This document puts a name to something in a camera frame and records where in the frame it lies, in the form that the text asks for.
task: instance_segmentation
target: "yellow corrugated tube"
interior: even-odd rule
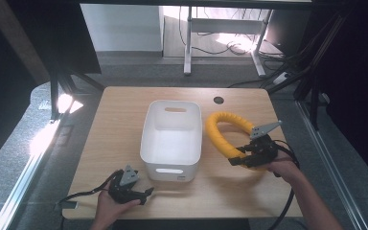
[[[245,131],[250,135],[252,128],[254,127],[252,123],[245,120],[243,117],[233,114],[231,112],[215,112],[211,114],[206,123],[205,130],[207,132],[208,137],[211,139],[214,146],[226,157],[245,157],[246,154],[237,150],[234,146],[232,146],[229,142],[225,140],[225,138],[220,134],[218,130],[217,124],[219,122],[226,122],[239,127],[241,130]]]

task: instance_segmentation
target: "gray floor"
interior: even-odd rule
[[[182,58],[137,57],[99,54],[102,75],[90,75],[103,85],[167,86],[167,87],[228,87],[241,81],[258,80],[250,59],[210,59],[194,61],[193,73],[183,75]],[[40,167],[19,206],[10,229],[59,229],[61,216],[54,204],[68,193],[79,163],[89,128],[102,93],[85,82],[75,79],[82,93],[75,99],[83,107],[63,117],[57,138],[42,158]],[[239,85],[259,87],[261,81]],[[292,98],[295,85],[271,96],[283,131],[301,162],[302,171],[327,202],[346,229],[355,229],[350,215],[318,153],[298,107]],[[50,101],[50,85],[36,88],[31,105],[0,151],[0,210],[14,184],[30,159],[30,142],[50,119],[50,110],[40,107]],[[368,226],[368,168],[337,130],[325,112],[319,110],[320,132]],[[275,218],[251,218],[251,229],[266,229]],[[88,229],[91,220],[66,220],[64,229]],[[305,229],[299,218],[286,218],[278,229]]]

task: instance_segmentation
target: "black cable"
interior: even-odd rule
[[[180,38],[181,38],[181,41],[182,43],[184,44],[184,46],[186,46],[187,44],[184,42],[184,38],[183,38],[183,35],[181,33],[181,7],[179,8],[179,14],[178,14],[178,31],[180,33]],[[200,35],[212,35],[213,33],[207,33],[207,34],[200,34]],[[204,52],[206,54],[209,54],[209,55],[220,55],[220,54],[223,54],[227,51],[230,51],[232,52],[234,55],[238,55],[238,56],[241,56],[241,55],[244,55],[246,54],[247,52],[250,51],[250,49],[248,51],[244,51],[242,53],[239,53],[237,51],[234,51],[232,48],[235,47],[237,44],[233,44],[233,45],[230,45],[232,42],[234,41],[230,41],[226,44],[226,50],[222,50],[222,51],[219,51],[219,52],[209,52],[209,51],[205,51],[205,50],[202,50],[200,48],[197,48],[197,47],[191,47],[192,49],[195,49],[195,50],[199,50],[201,52]]]
[[[56,203],[56,206],[58,207],[59,205],[61,205],[62,202],[65,202],[67,200],[70,200],[72,198],[75,198],[75,197],[78,197],[78,196],[90,196],[90,195],[93,195],[99,191],[102,191],[104,189],[104,187],[106,186],[106,184],[118,173],[119,171],[116,171],[114,172],[112,175],[110,175],[106,181],[104,183],[102,183],[99,187],[91,190],[91,191],[88,191],[88,192],[80,192],[80,193],[75,193],[75,194],[72,194],[72,195],[69,195],[61,200],[59,200],[57,203]]]
[[[242,82],[238,82],[238,83],[233,83],[233,84],[227,86],[227,88],[232,88],[235,85],[246,84],[246,83],[254,83],[254,82],[260,82],[260,81],[265,81],[265,80],[264,79],[261,79],[261,80],[247,80],[247,81],[242,81]]]
[[[243,15],[241,16],[241,19],[244,19],[244,15],[246,14],[247,9],[243,9]]]
[[[207,15],[207,17],[209,18],[209,16],[208,16],[208,14],[207,14],[206,10],[207,10],[207,8],[206,8],[206,7],[204,7],[204,13],[205,13],[205,15]]]
[[[268,62],[282,62],[281,60],[271,60],[271,59],[268,59],[268,60],[264,60],[263,61],[263,66],[268,69],[268,70],[274,70],[276,71],[279,67],[277,68],[271,68],[270,66],[267,65]]]
[[[294,191],[291,189],[289,191],[287,203],[285,205],[285,208],[283,209],[282,213],[279,217],[277,217],[276,221],[268,228],[268,230],[276,229],[277,225],[283,220],[283,218],[286,216],[286,213],[289,209],[289,206],[291,205],[292,200],[294,199]]]
[[[260,14],[262,13],[262,9],[260,10],[259,12],[259,16],[258,16],[258,21],[259,21],[259,18],[260,18]]]
[[[252,17],[252,12],[253,12],[254,9],[250,9],[250,12],[249,12],[249,20],[250,18]]]
[[[262,57],[262,58],[281,60],[283,62],[286,62],[291,67],[296,66],[296,64],[298,62],[300,62],[301,60],[303,60],[304,58],[306,58],[310,54],[310,51],[314,47],[317,39],[326,31],[328,26],[331,24],[332,21],[334,21],[334,19],[336,17],[337,17],[337,12],[321,28],[321,30],[310,40],[310,42],[306,45],[306,47],[304,47],[304,49],[301,50],[300,52],[298,52],[297,54],[295,54],[293,56],[290,56],[290,57],[284,57],[284,56],[274,57],[274,56],[279,56],[279,55],[282,55],[282,54],[269,54],[269,53],[259,52],[259,56]]]
[[[272,79],[278,77],[281,73],[285,72],[288,69],[288,65],[283,63],[276,71],[271,73],[268,77],[264,79],[264,82],[259,86],[259,88],[265,88],[266,86],[272,83]]]
[[[201,34],[200,32],[196,33],[198,36],[206,36],[206,35],[213,35],[214,33],[205,33],[205,34]]]
[[[297,166],[298,169],[300,169],[300,163],[298,162],[297,157],[295,156],[294,150],[292,149],[292,147],[284,141],[281,140],[273,140],[273,142],[281,142],[287,145],[288,149],[279,146],[276,144],[278,150],[282,150],[283,152],[285,152],[288,156],[290,156],[293,160],[293,163],[295,164],[295,166]],[[277,227],[277,225],[279,225],[279,223],[283,220],[283,218],[286,216],[286,213],[289,209],[289,206],[291,205],[292,200],[294,199],[294,191],[291,189],[289,191],[289,195],[288,195],[288,199],[286,202],[286,205],[282,211],[282,213],[280,214],[279,217],[277,217],[276,221],[274,221],[274,223],[268,228],[268,230],[273,230]]]
[[[232,15],[231,19],[234,19],[235,14],[236,14],[239,10],[240,10],[240,8],[238,8],[238,9],[235,11],[235,13]]]
[[[65,217],[61,216],[61,223],[59,225],[60,230],[64,229],[64,222],[65,222]]]

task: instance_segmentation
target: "power strip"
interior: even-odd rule
[[[285,81],[288,77],[290,77],[289,73],[283,72],[277,79],[273,81],[274,84],[279,84],[283,81]]]

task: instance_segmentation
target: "wrist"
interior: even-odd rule
[[[303,173],[300,170],[296,170],[292,173],[292,176],[287,179],[287,182],[291,185],[291,187],[294,187],[295,185],[302,184],[306,180],[307,178],[303,175]]]

